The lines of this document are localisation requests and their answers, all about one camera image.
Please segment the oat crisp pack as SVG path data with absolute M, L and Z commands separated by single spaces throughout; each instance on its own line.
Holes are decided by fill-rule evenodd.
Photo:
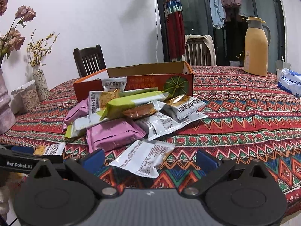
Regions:
M 119 93 L 119 89 L 114 91 L 90 91 L 88 97 L 89 114 L 104 109 L 109 101 L 119 98 Z
M 63 154 L 64 148 L 66 144 L 63 143 L 55 143 L 55 144 L 49 144 L 46 146 L 40 145 L 38 146 L 35 151 L 34 155 L 58 155 L 61 156 Z
M 182 120 L 205 105 L 205 102 L 196 97 L 180 95 L 167 101 L 163 111 Z
M 117 77 L 117 78 L 106 78 L 102 79 L 102 86 L 104 91 L 114 91 L 119 89 L 120 92 L 125 90 L 127 85 L 127 77 Z

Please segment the pink snack pack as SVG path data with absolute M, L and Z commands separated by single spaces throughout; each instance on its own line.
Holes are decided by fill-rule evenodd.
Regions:
M 102 122 L 87 130 L 86 140 L 90 153 L 98 149 L 105 152 L 133 143 L 143 138 L 146 132 L 128 118 Z
M 71 125 L 76 119 L 88 115 L 88 99 L 80 101 L 76 106 L 74 106 L 67 114 L 63 120 L 65 126 Z

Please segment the white snack pack label up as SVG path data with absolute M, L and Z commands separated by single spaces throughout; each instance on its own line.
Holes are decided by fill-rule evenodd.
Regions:
M 137 176 L 155 179 L 159 176 L 157 168 L 167 159 L 174 148 L 175 145 L 168 142 L 137 140 L 109 165 Z

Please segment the long green snack bar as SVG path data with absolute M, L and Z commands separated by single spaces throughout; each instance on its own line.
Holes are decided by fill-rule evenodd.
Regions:
M 102 112 L 101 119 L 117 119 L 123 116 L 123 111 L 147 104 L 150 101 L 165 101 L 171 98 L 166 91 L 151 91 L 110 100 Z

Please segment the small orange snack pack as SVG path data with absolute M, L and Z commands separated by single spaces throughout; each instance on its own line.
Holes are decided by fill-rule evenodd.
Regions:
M 131 119 L 139 119 L 139 118 L 151 116 L 151 115 L 155 114 L 157 111 L 158 110 L 155 109 L 154 104 L 149 103 L 146 105 L 137 106 L 135 108 L 123 111 L 122 114 Z

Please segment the white grey snack pack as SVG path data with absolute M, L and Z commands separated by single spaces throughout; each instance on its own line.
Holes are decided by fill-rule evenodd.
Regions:
M 136 120 L 135 124 L 146 132 L 146 139 L 148 141 L 152 141 L 159 137 L 172 134 L 195 121 L 199 121 L 207 117 L 207 115 L 196 111 L 184 119 L 179 120 L 175 115 L 168 116 L 161 112 L 156 112 L 151 116 Z

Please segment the patterned red tablecloth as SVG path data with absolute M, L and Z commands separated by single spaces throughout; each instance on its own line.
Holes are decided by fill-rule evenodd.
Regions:
M 178 188 L 200 179 L 204 172 L 195 154 L 202 148 L 219 159 L 247 164 L 265 163 L 288 201 L 287 214 L 300 210 L 300 101 L 277 87 L 277 78 L 253 76 L 238 67 L 195 66 L 195 97 L 206 103 L 207 118 L 196 121 L 163 141 L 175 143 L 156 179 L 110 167 L 121 150 L 106 153 L 97 175 L 119 190 Z

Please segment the oat crisp pack on pile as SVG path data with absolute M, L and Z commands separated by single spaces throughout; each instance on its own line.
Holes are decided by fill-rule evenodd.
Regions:
M 114 91 L 90 91 L 88 97 L 89 114 L 104 109 L 109 101 L 119 98 L 119 93 L 119 89 Z

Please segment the oat crisp pack against box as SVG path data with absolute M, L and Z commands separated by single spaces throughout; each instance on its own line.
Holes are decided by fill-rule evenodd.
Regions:
M 114 91 L 119 89 L 120 92 L 125 90 L 127 85 L 127 77 L 117 77 L 117 78 L 106 78 L 102 79 L 102 86 L 104 91 Z

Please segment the orange pumpkin cardboard box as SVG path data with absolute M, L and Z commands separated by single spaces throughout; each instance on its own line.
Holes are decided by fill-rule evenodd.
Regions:
M 187 62 L 180 61 L 102 69 L 73 83 L 77 100 L 86 99 L 90 91 L 103 91 L 102 79 L 122 77 L 127 78 L 126 91 L 157 87 L 173 97 L 193 95 L 193 70 Z

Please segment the dark wooden chair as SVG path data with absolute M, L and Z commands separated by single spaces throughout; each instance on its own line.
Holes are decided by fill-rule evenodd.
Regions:
M 79 76 L 85 77 L 106 68 L 101 46 L 75 48 L 73 52 Z

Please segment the floral vase yellow twigs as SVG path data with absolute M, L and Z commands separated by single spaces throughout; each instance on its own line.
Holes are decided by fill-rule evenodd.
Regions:
M 43 60 L 47 55 L 52 53 L 52 47 L 57 41 L 59 34 L 51 32 L 45 38 L 35 40 L 35 31 L 32 32 L 27 45 L 27 59 L 28 64 L 33 69 L 32 77 L 35 81 L 39 100 L 43 101 L 49 97 L 49 88 L 42 70 L 42 66 L 45 65 Z

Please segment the white blue tissue pack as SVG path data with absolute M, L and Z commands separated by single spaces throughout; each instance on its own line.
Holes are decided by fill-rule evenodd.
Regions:
M 297 73 L 288 68 L 282 69 L 277 86 L 280 89 L 300 98 L 301 95 L 300 73 Z

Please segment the chair with beige cloth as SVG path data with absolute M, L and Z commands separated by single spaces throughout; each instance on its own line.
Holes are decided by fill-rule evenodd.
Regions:
M 217 66 L 215 47 L 210 35 L 185 35 L 185 61 L 192 66 Z

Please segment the pink vase with roses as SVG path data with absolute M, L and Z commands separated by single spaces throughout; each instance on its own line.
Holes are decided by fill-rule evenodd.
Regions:
M 26 43 L 37 16 L 25 0 L 1 0 L 1 134 L 16 123 L 18 100 L 11 93 L 25 83 Z

